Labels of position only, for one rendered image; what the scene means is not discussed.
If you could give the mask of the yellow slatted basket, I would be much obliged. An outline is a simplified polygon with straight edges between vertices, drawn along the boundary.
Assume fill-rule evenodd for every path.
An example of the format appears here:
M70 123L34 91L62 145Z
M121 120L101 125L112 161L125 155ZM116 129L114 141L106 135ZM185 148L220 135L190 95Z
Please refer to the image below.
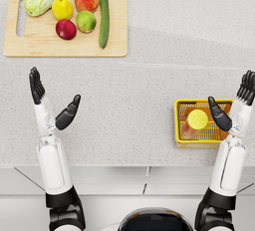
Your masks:
M186 139L181 134L188 115L193 110L202 110L208 116L208 123L198 135L192 139ZM174 104L175 140L178 148L218 148L220 142L228 135L214 122L209 108L208 100L177 100Z

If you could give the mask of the wooden cutting board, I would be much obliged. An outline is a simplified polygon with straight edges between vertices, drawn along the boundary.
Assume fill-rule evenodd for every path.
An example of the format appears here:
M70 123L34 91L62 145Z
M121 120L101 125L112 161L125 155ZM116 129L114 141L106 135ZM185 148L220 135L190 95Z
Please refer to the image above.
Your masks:
M110 34L107 45L99 45L100 29L79 31L72 40L61 39L57 20L48 11L39 17L26 17L24 35L17 35L21 0L9 0L3 53L7 57L123 57L128 52L128 0L109 0Z

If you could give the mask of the dark red apple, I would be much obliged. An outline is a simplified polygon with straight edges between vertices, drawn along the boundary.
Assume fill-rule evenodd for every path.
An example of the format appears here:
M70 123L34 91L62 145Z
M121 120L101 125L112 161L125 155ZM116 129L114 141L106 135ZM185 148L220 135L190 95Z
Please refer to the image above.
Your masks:
M71 40L76 36L77 28L72 21L63 19L56 24L56 33L64 40Z

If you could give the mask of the green apple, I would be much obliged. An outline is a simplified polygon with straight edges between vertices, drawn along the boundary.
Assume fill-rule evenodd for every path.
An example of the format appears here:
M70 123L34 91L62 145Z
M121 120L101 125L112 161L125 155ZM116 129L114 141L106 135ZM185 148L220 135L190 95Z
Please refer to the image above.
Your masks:
M81 11L77 15L76 21L79 30L83 33L92 32L97 25L96 16L90 11Z

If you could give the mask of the yellow apple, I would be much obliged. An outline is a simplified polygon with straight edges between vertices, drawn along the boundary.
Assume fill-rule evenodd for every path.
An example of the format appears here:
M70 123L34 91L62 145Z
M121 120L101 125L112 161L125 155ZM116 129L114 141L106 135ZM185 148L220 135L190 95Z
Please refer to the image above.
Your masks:
M52 3L52 12L57 20L70 19L73 11L73 4L69 0L54 0Z

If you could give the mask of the green cucumber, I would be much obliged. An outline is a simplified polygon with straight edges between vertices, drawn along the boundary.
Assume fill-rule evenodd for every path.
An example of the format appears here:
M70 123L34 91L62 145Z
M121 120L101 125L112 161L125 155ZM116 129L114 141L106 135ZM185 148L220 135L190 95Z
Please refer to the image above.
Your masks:
M99 44L102 49L104 49L108 43L109 32L110 32L110 6L109 0L100 0L101 7L101 28Z

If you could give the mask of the dark round robot body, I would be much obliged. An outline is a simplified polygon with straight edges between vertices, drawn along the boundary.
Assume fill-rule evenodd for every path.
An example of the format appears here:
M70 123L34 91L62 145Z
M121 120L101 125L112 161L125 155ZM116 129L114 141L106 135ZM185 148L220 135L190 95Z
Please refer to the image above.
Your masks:
M193 231L180 213L161 207L137 209L129 213L118 231Z

